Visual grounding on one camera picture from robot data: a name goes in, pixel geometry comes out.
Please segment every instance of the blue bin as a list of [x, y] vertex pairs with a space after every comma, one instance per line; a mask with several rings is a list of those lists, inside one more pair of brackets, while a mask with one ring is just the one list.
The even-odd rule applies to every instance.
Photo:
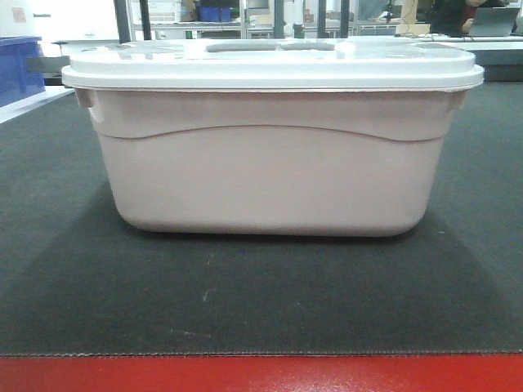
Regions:
[[229, 22], [230, 8], [200, 7], [200, 20], [202, 22]]
[[45, 90], [41, 72], [29, 72], [27, 57], [39, 57], [40, 37], [0, 37], [0, 106]]

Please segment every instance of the white plastic lid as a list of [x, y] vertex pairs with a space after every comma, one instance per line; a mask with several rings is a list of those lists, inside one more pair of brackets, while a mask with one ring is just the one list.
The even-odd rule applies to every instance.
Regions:
[[65, 85], [152, 91], [459, 91], [472, 53], [412, 38], [165, 40], [71, 56]]

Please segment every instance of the red table edge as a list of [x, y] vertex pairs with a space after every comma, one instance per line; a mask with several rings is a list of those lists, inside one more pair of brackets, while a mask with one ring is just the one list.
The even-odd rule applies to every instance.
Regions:
[[523, 355], [0, 358], [1, 392], [523, 391]]

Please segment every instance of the plastic storage bin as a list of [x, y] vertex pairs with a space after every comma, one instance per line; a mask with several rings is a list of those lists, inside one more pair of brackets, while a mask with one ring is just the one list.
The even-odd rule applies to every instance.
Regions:
[[230, 22], [230, 8], [200, 7], [202, 22]]
[[45, 90], [43, 75], [29, 72], [27, 57], [39, 57], [40, 37], [0, 37], [0, 106]]
[[403, 38], [137, 42], [71, 57], [116, 207], [152, 231], [388, 236], [427, 207], [474, 55]]

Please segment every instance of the black mat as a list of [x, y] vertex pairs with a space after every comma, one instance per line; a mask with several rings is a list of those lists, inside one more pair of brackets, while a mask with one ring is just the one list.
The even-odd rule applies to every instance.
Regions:
[[523, 84], [472, 91], [389, 239], [148, 234], [73, 96], [0, 125], [1, 354], [523, 349]]

